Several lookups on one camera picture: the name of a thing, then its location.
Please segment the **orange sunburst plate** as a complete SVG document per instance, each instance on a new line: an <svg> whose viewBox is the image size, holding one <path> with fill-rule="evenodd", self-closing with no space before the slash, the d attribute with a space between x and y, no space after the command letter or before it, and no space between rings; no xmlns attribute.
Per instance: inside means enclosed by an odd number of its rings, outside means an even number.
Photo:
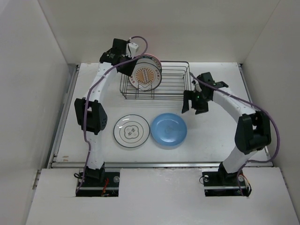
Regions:
<svg viewBox="0 0 300 225"><path fill-rule="evenodd" d="M136 63L130 84L137 90L151 91L156 89L162 81L162 71L156 66L146 63Z"/></svg>

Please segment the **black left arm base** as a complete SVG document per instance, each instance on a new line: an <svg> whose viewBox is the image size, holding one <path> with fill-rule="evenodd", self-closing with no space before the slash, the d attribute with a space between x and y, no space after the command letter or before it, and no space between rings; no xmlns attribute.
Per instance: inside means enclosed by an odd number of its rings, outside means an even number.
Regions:
<svg viewBox="0 0 300 225"><path fill-rule="evenodd" d="M120 184L120 170L105 170L95 173L95 177L89 176L89 170L83 178L83 171L74 173L77 179L75 196L76 197L118 197Z"/></svg>

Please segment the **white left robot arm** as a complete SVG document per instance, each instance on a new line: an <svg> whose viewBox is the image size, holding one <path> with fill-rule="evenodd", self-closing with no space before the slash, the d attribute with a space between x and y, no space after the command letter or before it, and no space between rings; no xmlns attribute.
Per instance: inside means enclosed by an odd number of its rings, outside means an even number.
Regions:
<svg viewBox="0 0 300 225"><path fill-rule="evenodd" d="M138 44L130 39L115 38L112 47L101 55L96 76L87 94L75 100L77 123L88 145L83 172L78 176L80 185L87 184L89 181L94 186L104 183L104 156L100 147L100 137L101 131L107 125L108 116L102 102L110 83L118 73L132 74L139 57L138 49Z"/></svg>

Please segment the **pink plate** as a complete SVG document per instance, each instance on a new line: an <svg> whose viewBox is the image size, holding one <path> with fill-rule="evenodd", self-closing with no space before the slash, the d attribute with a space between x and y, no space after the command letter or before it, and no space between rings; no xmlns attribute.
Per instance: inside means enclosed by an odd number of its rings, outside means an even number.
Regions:
<svg viewBox="0 0 300 225"><path fill-rule="evenodd" d="M151 55L151 54L144 54L139 60L145 61L145 62L157 63L157 64L161 63L157 57L155 57L154 55Z"/></svg>

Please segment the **white plate black rim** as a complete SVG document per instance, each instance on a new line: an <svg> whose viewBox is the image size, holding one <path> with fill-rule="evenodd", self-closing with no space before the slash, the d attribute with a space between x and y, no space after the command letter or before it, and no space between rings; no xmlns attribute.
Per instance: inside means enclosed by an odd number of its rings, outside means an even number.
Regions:
<svg viewBox="0 0 300 225"><path fill-rule="evenodd" d="M113 136L115 141L125 148L137 148L149 138L150 125L148 121L137 114L121 117L114 126Z"/></svg>

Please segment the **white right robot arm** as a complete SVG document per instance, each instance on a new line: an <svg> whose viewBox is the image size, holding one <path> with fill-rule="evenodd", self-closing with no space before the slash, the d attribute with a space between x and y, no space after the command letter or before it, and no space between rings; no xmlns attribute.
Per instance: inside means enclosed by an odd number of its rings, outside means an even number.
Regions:
<svg viewBox="0 0 300 225"><path fill-rule="evenodd" d="M190 108L195 109L195 114L206 113L209 110L208 102L212 101L237 123L235 146L220 163L217 179L222 186L238 185L243 165L271 143L270 118L257 106L233 95L225 82L214 81L209 72L198 75L192 83L194 89L183 92L182 113Z"/></svg>

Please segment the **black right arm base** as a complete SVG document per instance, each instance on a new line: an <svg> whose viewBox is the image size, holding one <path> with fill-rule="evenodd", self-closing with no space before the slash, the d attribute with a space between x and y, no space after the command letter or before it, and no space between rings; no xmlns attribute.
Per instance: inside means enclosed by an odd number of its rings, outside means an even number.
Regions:
<svg viewBox="0 0 300 225"><path fill-rule="evenodd" d="M244 196L249 197L252 187L243 173L234 174L223 180L218 171L203 171L199 181L204 186L206 197Z"/></svg>

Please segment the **teal rim lettered plate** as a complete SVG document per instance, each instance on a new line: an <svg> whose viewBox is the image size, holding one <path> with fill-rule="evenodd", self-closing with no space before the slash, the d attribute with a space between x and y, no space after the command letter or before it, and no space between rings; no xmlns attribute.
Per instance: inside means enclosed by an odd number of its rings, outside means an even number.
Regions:
<svg viewBox="0 0 300 225"><path fill-rule="evenodd" d="M162 71L162 64L159 61L158 58L152 56L152 55L143 55L142 57L139 58L137 63L146 63L146 64L152 64L156 66L160 71Z"/></svg>

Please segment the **metal wire dish rack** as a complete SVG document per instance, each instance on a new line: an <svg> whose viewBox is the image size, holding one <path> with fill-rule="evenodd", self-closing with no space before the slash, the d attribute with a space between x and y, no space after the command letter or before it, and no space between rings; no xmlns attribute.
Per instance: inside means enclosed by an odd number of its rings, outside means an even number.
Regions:
<svg viewBox="0 0 300 225"><path fill-rule="evenodd" d="M183 92L192 89L190 65L186 61L162 61L162 81L154 90L141 91L121 75L120 93L125 99L182 100Z"/></svg>

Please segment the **blue plate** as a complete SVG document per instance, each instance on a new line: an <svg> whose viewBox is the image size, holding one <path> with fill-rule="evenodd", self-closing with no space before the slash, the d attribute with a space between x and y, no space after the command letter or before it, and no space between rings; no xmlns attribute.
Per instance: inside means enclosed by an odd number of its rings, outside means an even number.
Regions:
<svg viewBox="0 0 300 225"><path fill-rule="evenodd" d="M151 123L153 139L161 146L176 147L182 144L188 133L185 121L174 113L158 115Z"/></svg>

